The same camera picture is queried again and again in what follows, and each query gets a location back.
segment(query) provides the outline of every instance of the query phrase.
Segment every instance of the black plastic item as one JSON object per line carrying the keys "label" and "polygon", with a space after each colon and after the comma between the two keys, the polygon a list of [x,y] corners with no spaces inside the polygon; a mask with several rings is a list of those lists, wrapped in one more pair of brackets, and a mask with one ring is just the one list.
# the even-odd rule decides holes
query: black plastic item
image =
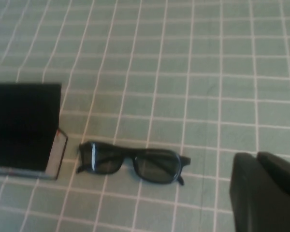
{"label": "black plastic item", "polygon": [[237,232],[290,232],[290,164],[267,152],[237,153],[230,196]]}
{"label": "black plastic item", "polygon": [[0,84],[0,167],[46,170],[60,97],[60,84]]}
{"label": "black plastic item", "polygon": [[125,158],[130,158],[140,178],[158,184],[178,181],[184,185],[180,174],[183,167],[190,164],[190,158],[165,149],[126,148],[95,141],[80,144],[79,149],[82,164],[77,173],[113,174]]}

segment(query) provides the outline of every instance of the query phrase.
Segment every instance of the sunglasses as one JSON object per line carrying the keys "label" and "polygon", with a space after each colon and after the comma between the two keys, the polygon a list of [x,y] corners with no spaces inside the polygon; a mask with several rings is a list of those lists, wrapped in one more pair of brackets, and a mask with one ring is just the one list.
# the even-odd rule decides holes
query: sunglasses
{"label": "sunglasses", "polygon": [[190,158],[171,150],[126,148],[94,141],[80,144],[79,150],[82,164],[76,173],[87,171],[94,174],[113,174],[120,169],[125,158],[130,158],[141,179],[157,184],[178,181],[184,185],[180,174],[183,167],[191,161]]}

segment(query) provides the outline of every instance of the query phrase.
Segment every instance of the black notebook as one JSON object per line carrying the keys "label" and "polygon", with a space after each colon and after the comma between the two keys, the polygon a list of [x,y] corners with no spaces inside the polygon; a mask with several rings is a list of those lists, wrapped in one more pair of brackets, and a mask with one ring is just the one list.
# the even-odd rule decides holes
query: black notebook
{"label": "black notebook", "polygon": [[0,84],[0,174],[56,179],[68,137],[60,84]]}

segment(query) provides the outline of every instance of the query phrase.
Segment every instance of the sunglasses lens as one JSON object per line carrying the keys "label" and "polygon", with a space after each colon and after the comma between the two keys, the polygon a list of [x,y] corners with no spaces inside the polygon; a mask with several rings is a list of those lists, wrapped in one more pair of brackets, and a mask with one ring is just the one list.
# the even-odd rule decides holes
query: sunglasses lens
{"label": "sunglasses lens", "polygon": [[114,151],[99,150],[95,147],[87,149],[83,164],[90,164],[92,170],[98,174],[116,172],[123,162],[123,157]]}
{"label": "sunglasses lens", "polygon": [[146,152],[136,158],[138,175],[156,183],[170,183],[180,170],[177,156],[171,153]]}

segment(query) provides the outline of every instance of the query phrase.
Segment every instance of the sunglasses frame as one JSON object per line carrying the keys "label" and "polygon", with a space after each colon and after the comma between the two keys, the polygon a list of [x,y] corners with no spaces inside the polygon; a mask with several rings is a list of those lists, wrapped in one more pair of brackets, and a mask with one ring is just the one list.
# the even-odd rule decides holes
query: sunglasses frame
{"label": "sunglasses frame", "polygon": [[[95,145],[96,149],[100,150],[100,151],[114,151],[114,152],[118,152],[120,154],[119,158],[120,158],[120,165],[118,165],[118,168],[116,168],[115,170],[112,170],[111,172],[99,172],[99,171],[95,171],[92,169],[91,164],[85,164],[85,154],[86,153],[90,153],[92,151],[92,144]],[[132,160],[133,163],[133,168],[134,171],[136,172],[137,176],[139,178],[141,178],[142,180],[146,180],[148,182],[151,183],[155,183],[155,184],[171,184],[175,181],[178,181],[181,185],[184,185],[184,180],[181,177],[181,173],[183,170],[184,166],[187,166],[190,164],[191,159],[188,157],[184,157],[184,156],[180,156],[178,153],[171,151],[171,150],[167,150],[167,149],[156,149],[156,148],[127,148],[127,147],[121,147],[121,146],[117,146],[117,145],[112,145],[112,144],[108,144],[108,143],[104,143],[104,142],[98,142],[98,141],[89,141],[83,144],[79,145],[79,150],[81,153],[81,166],[77,169],[77,173],[83,172],[83,171],[87,171],[93,174],[114,174],[116,172],[119,171],[119,169],[121,168],[124,159],[126,158],[130,158]],[[171,154],[174,158],[175,161],[178,162],[178,171],[177,173],[174,175],[174,177],[172,178],[172,180],[169,181],[154,181],[152,179],[146,178],[144,176],[142,176],[140,174],[139,171],[139,165],[137,164],[137,159],[141,156],[146,156],[146,153],[148,152],[152,152],[152,153],[169,153]]]}

